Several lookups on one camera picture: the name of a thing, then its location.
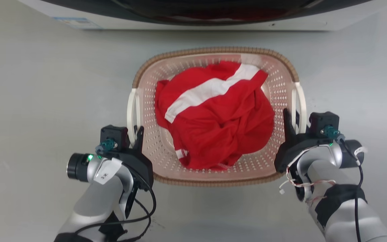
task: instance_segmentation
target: laundry basket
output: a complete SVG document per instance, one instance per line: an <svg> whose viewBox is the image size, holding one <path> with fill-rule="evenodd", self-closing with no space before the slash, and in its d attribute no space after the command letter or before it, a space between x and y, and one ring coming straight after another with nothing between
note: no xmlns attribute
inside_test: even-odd
<svg viewBox="0 0 387 242"><path fill-rule="evenodd" d="M171 80L188 68L205 67L220 61L251 64L268 73L262 90L275 112L273 134L265 147L255 153L241 156L228 170L187 169L177 159L171 134L156 122L155 88L158 81ZM300 113L299 130L295 124L297 106ZM128 101L128 135L133 144L134 125L144 126L143 154L152 161L157 181L171 185L202 187L259 184L281 177L281 174L275 171L274 159L279 146L285 141L283 120L285 108L292 113L294 128L304 133L307 124L304 93L294 67L278 52L244 47L214 47L168 52L148 60L135 75Z"/></svg>

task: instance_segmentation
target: washing machine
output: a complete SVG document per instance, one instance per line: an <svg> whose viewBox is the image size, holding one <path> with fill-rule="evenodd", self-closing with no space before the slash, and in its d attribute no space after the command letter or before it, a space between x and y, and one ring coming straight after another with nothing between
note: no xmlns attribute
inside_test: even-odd
<svg viewBox="0 0 387 242"><path fill-rule="evenodd" d="M76 29L335 31L387 0L19 0Z"/></svg>

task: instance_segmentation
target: sticker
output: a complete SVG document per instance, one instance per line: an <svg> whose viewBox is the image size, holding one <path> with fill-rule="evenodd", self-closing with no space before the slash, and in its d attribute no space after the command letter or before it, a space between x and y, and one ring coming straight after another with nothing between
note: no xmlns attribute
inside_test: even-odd
<svg viewBox="0 0 387 242"><path fill-rule="evenodd" d="M87 18L64 18L64 17L53 17L74 29L102 29L100 26L90 21Z"/></svg>
<svg viewBox="0 0 387 242"><path fill-rule="evenodd" d="M114 177L114 175L120 169L121 166L122 162L115 158L113 158L112 160L104 161L94 180L97 181L99 184L104 185L112 177Z"/></svg>

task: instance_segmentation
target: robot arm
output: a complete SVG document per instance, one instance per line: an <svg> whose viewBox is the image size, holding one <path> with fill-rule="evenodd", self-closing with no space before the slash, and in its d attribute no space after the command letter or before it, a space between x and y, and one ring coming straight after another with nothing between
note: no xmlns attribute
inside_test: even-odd
<svg viewBox="0 0 387 242"><path fill-rule="evenodd" d="M284 121L286 141L278 150L275 168L286 172L288 179L292 177L298 199L307 204L326 241L357 241L358 222L362 242L387 242L387 228L367 204L359 184L342 170L360 166L364 148L356 140L344 141L338 131L339 117L330 112L313 113L304 134L295 134L287 110Z"/></svg>
<svg viewBox="0 0 387 242"><path fill-rule="evenodd" d="M327 242L387 242L387 228L367 204L360 185L342 171L360 167L364 156L358 141L344 141L338 121L338 116L330 112L313 113L306 133L295 134L290 113L285 110L285 142L276 154L275 170L286 172ZM91 185L75 204L55 242L116 241L126 233L123 222L150 219L156 200L151 189L152 163L141 153L143 130L140 127L131 149L126 128L104 127L96 155L71 156L69 178ZM146 212L146 217L126 221L137 189L150 191L154 208ZM128 241L139 239L145 232Z"/></svg>
<svg viewBox="0 0 387 242"><path fill-rule="evenodd" d="M143 130L143 127L138 130L136 144L131 149L126 128L104 127L96 155L71 156L68 177L89 182L90 186L74 205L55 242L115 242L127 233L122 224L143 219L149 219L150 223L156 199L152 191L152 163L141 153ZM147 216L126 220L138 189L150 191L154 208L148 213L140 204ZM127 241L135 241L143 234Z"/></svg>

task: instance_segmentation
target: basket rim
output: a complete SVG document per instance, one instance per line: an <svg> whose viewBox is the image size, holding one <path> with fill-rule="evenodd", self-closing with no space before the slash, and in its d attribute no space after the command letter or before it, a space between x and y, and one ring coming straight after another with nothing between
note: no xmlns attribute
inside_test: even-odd
<svg viewBox="0 0 387 242"><path fill-rule="evenodd" d="M198 55L198 54L227 54L227 53L238 53L238 54L257 54L257 55L268 55L276 58L280 61L289 71L292 81L299 82L298 73L296 72L292 63L282 54L271 49L254 48L254 47L208 47L208 48L195 48L195 49L184 49L173 52L166 52L163 54L155 55L154 57L147 60L141 68L137 71L132 83L132 88L138 88L140 80L146 70L158 61L181 57L187 55ZM189 187L233 187L233 186L246 186L253 184L262 184L266 182L274 181L282 177L282 173L275 172L269 176L250 178L250 179L237 179L237 180L222 180L222 181L199 181L199 180L185 180L185 179L173 179L164 176L160 176L154 172L154 179L164 184L177 185L177 186L189 186Z"/></svg>

